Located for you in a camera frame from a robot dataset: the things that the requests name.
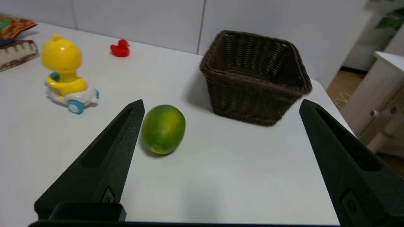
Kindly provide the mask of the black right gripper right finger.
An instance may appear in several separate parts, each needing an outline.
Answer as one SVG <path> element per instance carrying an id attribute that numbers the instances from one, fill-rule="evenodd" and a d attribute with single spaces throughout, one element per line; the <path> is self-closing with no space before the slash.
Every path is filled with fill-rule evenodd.
<path id="1" fill-rule="evenodd" d="M 403 178 L 317 103 L 299 114 L 340 225 L 402 227 Z"/>

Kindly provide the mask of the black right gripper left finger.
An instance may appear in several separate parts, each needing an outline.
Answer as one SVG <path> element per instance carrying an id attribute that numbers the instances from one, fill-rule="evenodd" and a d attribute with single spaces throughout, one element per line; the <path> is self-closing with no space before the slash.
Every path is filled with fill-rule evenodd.
<path id="1" fill-rule="evenodd" d="M 39 220 L 55 218 L 55 210 L 75 208 L 85 214 L 123 220 L 120 204 L 145 114 L 142 100 L 128 104 L 59 178 L 35 201 Z"/>

